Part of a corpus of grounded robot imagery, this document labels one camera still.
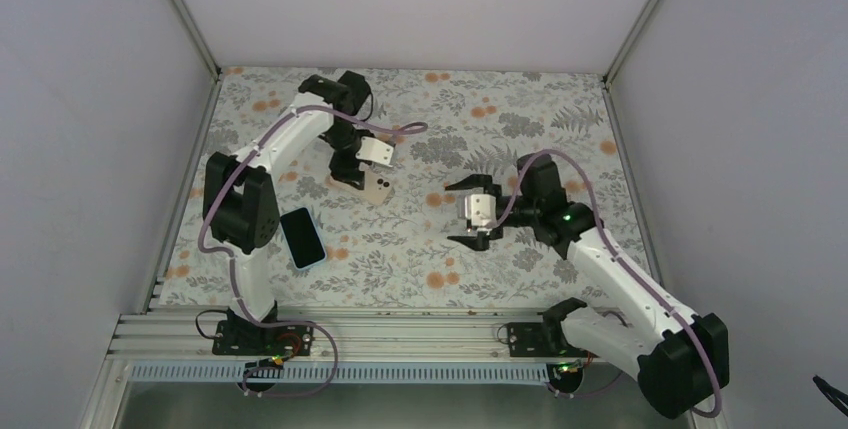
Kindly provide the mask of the beige phone case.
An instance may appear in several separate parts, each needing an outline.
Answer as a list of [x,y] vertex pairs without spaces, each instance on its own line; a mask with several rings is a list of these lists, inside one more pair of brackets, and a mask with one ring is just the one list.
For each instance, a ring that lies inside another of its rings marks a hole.
[[357,189],[352,185],[337,181],[331,176],[328,177],[327,182],[331,187],[356,196],[371,205],[379,206],[384,204],[393,191],[391,182],[370,169],[364,169],[363,173],[364,186],[362,189]]

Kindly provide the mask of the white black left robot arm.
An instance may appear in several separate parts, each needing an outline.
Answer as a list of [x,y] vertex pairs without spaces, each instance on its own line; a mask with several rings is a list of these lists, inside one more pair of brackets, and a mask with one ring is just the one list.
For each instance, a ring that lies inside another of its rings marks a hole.
[[205,254],[226,257],[230,310],[245,320],[238,339],[252,353],[266,353],[278,340],[266,249],[280,227],[276,181],[306,148],[322,140],[332,149],[332,180],[364,190],[367,161],[361,148],[374,135],[359,128],[356,116],[372,95],[359,73],[347,71],[337,80],[313,74],[262,136],[233,154],[215,152],[207,159],[197,244]]

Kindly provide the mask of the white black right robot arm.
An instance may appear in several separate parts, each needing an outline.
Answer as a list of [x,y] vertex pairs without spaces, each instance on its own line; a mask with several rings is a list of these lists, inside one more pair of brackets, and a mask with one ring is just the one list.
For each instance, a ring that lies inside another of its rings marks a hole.
[[531,229],[538,242],[587,272],[623,315],[614,322],[577,298],[555,304],[542,314],[541,340],[549,353],[580,349],[600,357],[635,380],[666,418],[720,416],[730,376],[727,326],[714,313],[698,314],[645,274],[605,228],[596,197],[589,204],[569,198],[555,154],[542,150],[519,158],[518,189],[510,196],[485,174],[447,185],[464,194],[459,214],[466,232],[455,242],[482,252],[506,227]]

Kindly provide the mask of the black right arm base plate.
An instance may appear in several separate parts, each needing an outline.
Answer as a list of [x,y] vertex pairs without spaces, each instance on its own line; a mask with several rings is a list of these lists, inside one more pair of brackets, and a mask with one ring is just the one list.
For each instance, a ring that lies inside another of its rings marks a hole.
[[560,327],[540,322],[511,322],[506,326],[506,344],[513,358],[577,358],[589,352],[570,345]]

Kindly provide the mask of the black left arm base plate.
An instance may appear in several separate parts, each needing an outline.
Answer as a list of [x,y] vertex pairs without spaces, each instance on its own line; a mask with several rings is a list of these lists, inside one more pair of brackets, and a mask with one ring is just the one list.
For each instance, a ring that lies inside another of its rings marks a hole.
[[314,329],[304,325],[260,328],[250,323],[220,321],[211,352],[217,356],[258,358],[309,356]]

